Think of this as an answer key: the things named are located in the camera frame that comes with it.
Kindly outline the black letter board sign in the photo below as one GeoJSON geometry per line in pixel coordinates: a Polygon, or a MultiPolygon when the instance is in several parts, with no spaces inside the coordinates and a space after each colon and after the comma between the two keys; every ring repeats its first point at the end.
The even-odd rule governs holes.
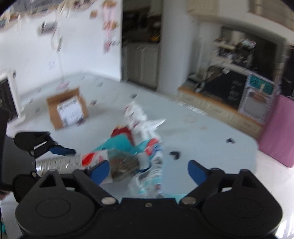
{"type": "Polygon", "coordinates": [[[215,79],[206,82],[203,93],[216,97],[231,107],[238,109],[245,89],[247,76],[235,71],[221,73],[215,79]]]}

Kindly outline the teal snack wrapper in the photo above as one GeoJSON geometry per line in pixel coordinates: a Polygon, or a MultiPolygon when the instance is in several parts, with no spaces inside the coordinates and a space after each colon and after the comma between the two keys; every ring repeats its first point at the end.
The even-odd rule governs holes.
{"type": "Polygon", "coordinates": [[[132,145],[127,136],[120,134],[109,138],[93,151],[108,154],[113,181],[128,183],[126,196],[153,199],[164,197],[164,154],[157,138],[149,138],[138,145],[132,145]]]}

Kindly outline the toy oven cardboard box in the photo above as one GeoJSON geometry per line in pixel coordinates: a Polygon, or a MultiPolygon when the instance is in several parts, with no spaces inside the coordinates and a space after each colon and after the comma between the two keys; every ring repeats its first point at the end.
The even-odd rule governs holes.
{"type": "Polygon", "coordinates": [[[277,91],[275,82],[251,73],[247,76],[238,112],[264,124],[277,91]]]}

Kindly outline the small cardboard box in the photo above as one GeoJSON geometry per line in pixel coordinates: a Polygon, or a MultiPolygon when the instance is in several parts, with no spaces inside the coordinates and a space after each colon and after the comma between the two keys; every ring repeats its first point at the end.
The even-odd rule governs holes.
{"type": "Polygon", "coordinates": [[[50,121],[55,130],[82,122],[88,116],[86,102],[80,89],[66,90],[46,99],[50,121]]]}

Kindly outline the pink covered cabinet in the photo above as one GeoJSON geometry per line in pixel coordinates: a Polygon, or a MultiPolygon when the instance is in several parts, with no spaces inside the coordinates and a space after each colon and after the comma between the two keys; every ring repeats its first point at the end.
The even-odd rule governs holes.
{"type": "Polygon", "coordinates": [[[258,138],[259,150],[293,168],[293,100],[277,95],[258,138]]]}

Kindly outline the clear plastic water bottle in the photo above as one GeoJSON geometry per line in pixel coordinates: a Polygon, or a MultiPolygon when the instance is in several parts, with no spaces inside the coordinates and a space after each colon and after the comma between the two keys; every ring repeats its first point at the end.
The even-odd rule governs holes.
{"type": "Polygon", "coordinates": [[[104,160],[109,160],[107,150],[70,156],[59,155],[46,159],[38,159],[36,161],[36,171],[39,176],[43,176],[48,170],[57,170],[60,174],[69,174],[76,169],[89,170],[104,160]]]}

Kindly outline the white red plastic bag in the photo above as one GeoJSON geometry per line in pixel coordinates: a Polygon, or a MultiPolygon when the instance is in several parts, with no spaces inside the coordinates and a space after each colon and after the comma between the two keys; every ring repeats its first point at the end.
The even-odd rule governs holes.
{"type": "Polygon", "coordinates": [[[166,119],[149,120],[147,114],[143,111],[143,108],[135,101],[126,105],[124,116],[127,120],[127,126],[132,134],[139,135],[143,141],[154,138],[158,142],[162,142],[162,139],[156,130],[166,121],[166,119]]]}

